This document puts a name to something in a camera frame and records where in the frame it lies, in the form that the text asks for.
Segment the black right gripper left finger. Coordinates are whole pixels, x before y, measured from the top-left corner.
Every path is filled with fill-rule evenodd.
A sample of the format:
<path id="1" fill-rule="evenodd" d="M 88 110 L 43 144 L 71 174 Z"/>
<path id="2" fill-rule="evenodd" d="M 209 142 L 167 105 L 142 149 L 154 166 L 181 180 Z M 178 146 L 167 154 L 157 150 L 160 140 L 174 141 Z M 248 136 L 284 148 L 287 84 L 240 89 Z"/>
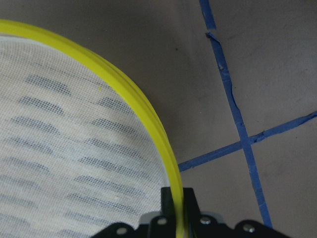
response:
<path id="1" fill-rule="evenodd" d="M 161 214 L 168 218 L 175 218 L 175 207 L 170 187 L 162 187 L 160 193 Z"/>

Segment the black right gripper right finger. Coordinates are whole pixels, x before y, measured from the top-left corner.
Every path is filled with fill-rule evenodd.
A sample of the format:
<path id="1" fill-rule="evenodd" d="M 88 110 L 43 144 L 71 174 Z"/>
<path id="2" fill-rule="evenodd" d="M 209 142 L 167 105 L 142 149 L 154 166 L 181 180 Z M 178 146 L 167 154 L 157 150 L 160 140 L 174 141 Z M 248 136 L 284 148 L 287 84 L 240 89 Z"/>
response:
<path id="1" fill-rule="evenodd" d="M 200 209 L 198 202 L 192 188 L 183 188 L 184 198 L 184 214 L 188 218 L 198 218 L 200 216 Z"/>

